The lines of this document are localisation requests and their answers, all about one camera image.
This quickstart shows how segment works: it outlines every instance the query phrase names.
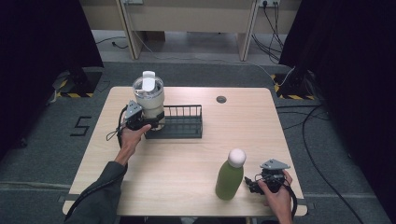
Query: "yellow black tape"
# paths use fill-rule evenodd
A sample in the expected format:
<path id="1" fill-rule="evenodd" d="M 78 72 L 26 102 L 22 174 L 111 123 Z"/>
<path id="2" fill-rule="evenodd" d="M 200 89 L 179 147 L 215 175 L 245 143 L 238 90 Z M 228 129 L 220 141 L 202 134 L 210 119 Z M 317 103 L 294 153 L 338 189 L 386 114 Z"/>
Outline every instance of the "yellow black tape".
<path id="1" fill-rule="evenodd" d="M 273 81 L 275 81 L 276 75 L 271 75 Z M 311 94 L 304 94 L 304 95 L 292 95 L 292 94 L 284 94 L 282 93 L 282 87 L 278 86 L 279 83 L 275 82 L 274 89 L 276 92 L 277 97 L 281 99 L 291 99 L 291 100 L 314 100 L 314 96 Z"/>
<path id="2" fill-rule="evenodd" d="M 93 93 L 75 93 L 75 92 L 59 92 L 59 97 L 70 97 L 70 98 L 81 98 L 81 97 L 92 97 Z"/>
<path id="3" fill-rule="evenodd" d="M 60 92 L 58 92 L 57 97 L 70 97 L 70 98 L 81 98 L 81 97 L 93 97 L 93 92 L 92 93 L 86 93 L 86 92 L 62 92 L 62 88 L 66 85 L 67 83 L 66 79 L 61 83 L 60 87 Z"/>

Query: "gray sleeve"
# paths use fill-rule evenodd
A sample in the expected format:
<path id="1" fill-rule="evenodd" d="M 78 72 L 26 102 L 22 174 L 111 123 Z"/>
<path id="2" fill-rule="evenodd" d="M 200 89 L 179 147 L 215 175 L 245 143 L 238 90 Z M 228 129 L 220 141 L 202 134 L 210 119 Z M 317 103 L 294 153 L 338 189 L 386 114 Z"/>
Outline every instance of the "gray sleeve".
<path id="1" fill-rule="evenodd" d="M 126 169 L 127 167 L 110 161 L 98 180 L 81 192 L 81 195 L 92 189 L 98 189 L 113 179 L 118 178 L 118 180 L 89 194 L 65 223 L 114 223 L 121 195 L 122 174 Z"/>

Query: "power strip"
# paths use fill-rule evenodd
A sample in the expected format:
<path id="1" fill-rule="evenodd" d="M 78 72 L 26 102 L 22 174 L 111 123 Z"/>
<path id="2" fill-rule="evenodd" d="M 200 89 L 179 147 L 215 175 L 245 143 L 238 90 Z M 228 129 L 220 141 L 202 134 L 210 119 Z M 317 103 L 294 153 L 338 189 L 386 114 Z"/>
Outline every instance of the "power strip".
<path id="1" fill-rule="evenodd" d="M 277 3 L 277 6 L 279 7 L 280 0 L 261 0 L 259 7 L 262 7 L 262 3 L 266 1 L 267 2 L 267 7 L 275 7 L 275 3 Z"/>

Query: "black wire rack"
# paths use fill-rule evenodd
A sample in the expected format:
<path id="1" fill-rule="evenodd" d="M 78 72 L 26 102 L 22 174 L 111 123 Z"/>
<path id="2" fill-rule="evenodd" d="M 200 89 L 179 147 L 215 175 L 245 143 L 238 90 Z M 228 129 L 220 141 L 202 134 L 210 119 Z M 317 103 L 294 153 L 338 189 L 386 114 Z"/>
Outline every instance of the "black wire rack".
<path id="1" fill-rule="evenodd" d="M 147 139 L 202 138 L 201 105 L 164 105 L 164 122 L 158 131 L 148 131 Z"/>

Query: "black curtain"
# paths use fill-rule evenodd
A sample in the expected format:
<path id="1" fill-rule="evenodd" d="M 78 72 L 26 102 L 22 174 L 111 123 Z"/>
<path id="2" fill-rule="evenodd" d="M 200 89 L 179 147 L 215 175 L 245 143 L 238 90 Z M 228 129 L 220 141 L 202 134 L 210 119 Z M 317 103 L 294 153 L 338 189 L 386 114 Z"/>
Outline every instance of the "black curtain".
<path id="1" fill-rule="evenodd" d="M 280 63 L 315 73 L 349 153 L 396 223 L 396 1 L 303 0 Z"/>
<path id="2" fill-rule="evenodd" d="M 78 0 L 5 1 L 0 7 L 1 150 L 27 132 L 63 71 L 103 67 Z"/>

